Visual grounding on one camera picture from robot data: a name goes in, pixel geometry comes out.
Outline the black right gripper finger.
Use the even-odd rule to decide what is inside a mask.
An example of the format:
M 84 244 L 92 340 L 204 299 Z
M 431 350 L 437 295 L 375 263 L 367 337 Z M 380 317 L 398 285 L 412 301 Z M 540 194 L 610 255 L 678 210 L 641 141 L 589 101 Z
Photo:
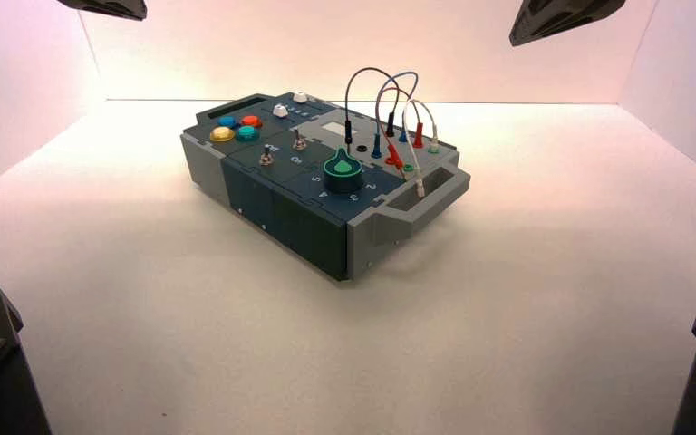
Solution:
M 564 20 L 560 15 L 565 15 L 564 1 L 523 1 L 509 33 L 509 41 L 528 44 L 550 36 Z
M 620 10 L 625 0 L 553 0 L 565 2 L 564 20 L 552 32 L 550 36 L 588 25 L 596 21 L 604 20 Z M 512 43 L 514 47 L 526 43 Z

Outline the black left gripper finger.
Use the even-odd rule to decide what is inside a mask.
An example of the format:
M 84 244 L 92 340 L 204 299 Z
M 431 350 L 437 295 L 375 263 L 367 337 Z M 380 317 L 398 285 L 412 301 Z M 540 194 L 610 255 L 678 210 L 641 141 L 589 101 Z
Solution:
M 95 14 L 101 14 L 101 15 L 108 15 L 108 16 L 113 16 L 113 17 L 119 17 L 123 19 L 128 19 L 128 20 L 134 20 L 134 21 L 143 21 L 144 17 L 120 17 L 115 14 L 112 14 L 111 11 L 102 4 L 102 1 L 104 0 L 58 0 L 59 3 L 80 11 L 85 11 L 85 12 L 90 12 L 90 13 L 95 13 Z
M 147 6 L 143 0 L 104 0 L 112 14 L 120 17 L 146 17 Z

